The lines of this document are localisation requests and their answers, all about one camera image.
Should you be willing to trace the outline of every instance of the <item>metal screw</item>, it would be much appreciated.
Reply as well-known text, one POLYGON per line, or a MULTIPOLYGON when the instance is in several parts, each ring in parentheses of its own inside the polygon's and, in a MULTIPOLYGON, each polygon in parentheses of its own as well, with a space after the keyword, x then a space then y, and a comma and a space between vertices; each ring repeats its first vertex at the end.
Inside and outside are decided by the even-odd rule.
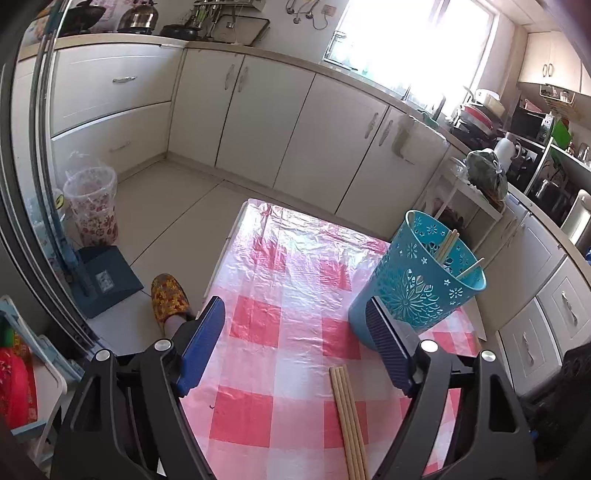
POLYGON ((435 342, 433 342, 433 340, 423 340, 421 342, 421 348, 423 350, 425 350, 426 352, 433 353, 433 352, 437 352, 437 349, 439 347, 437 346, 437 344, 435 342))
POLYGON ((158 340, 158 342, 154 344, 154 348, 159 352, 165 352, 170 347, 172 347, 172 345, 173 344, 170 343, 170 340, 168 340, 167 338, 163 338, 162 340, 158 340))
POLYGON ((109 352, 108 350, 101 350, 96 353, 95 358, 99 362, 104 362, 105 360, 108 360, 110 356, 111 356, 111 352, 109 352))
POLYGON ((481 355, 482 359, 487 362, 494 362, 496 360, 496 355, 494 354, 494 352, 491 352, 490 350, 483 350, 481 355))

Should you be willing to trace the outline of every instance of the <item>slipper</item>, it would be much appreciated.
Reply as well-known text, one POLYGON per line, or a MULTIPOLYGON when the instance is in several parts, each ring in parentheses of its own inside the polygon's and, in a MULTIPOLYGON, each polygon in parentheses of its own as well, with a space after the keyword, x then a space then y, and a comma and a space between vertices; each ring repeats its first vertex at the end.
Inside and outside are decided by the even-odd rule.
POLYGON ((152 281, 152 308, 163 334, 164 324, 172 315, 195 319, 186 293, 177 279, 168 273, 160 274, 152 281))

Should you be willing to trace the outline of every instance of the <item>plastic tablecloth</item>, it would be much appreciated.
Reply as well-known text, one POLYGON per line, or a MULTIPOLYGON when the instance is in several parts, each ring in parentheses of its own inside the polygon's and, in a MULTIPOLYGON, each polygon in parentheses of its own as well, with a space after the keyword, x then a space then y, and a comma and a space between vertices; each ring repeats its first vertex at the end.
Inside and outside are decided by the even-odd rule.
MULTIPOLYGON (((410 399, 379 355, 353 334, 347 310, 388 243, 283 207, 249 200, 226 242, 205 300, 226 323, 204 376, 182 400, 219 480, 345 480, 329 367, 349 370, 373 475, 410 399)), ((475 356, 461 309, 421 335, 475 356)), ((426 472, 443 465, 459 402, 448 394, 426 472)))

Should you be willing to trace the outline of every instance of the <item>drawer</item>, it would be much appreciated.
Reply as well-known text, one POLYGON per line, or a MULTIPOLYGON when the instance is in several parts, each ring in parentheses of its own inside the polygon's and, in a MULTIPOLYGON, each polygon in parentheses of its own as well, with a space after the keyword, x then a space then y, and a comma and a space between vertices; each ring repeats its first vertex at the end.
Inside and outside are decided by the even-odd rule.
POLYGON ((559 372, 561 356, 536 299, 531 300, 500 333, 518 395, 533 393, 559 372))
POLYGON ((591 339, 591 291, 570 258, 540 290, 538 300, 563 356, 591 339))
POLYGON ((149 105, 95 120, 51 139, 51 153, 60 188, 66 170, 76 165, 73 152, 96 157, 117 173, 166 151, 170 102, 149 105))
POLYGON ((172 100, 182 48, 101 44, 56 54, 51 135, 91 120, 172 100))

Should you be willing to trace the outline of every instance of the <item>floor tile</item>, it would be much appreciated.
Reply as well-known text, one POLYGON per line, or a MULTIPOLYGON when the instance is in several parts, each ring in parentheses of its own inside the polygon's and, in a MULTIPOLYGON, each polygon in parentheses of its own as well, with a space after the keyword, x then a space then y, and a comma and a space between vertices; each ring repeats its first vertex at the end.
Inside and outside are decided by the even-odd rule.
POLYGON ((118 186, 117 246, 132 264, 178 217, 220 180, 172 162, 158 162, 118 186))
POLYGON ((143 352, 162 337, 154 319, 152 300, 143 291, 88 320, 88 325, 107 341, 117 355, 143 352))
POLYGON ((150 291, 152 279, 170 273, 178 279, 195 310, 215 269, 226 237, 248 196, 217 186, 168 228, 132 268, 150 291))

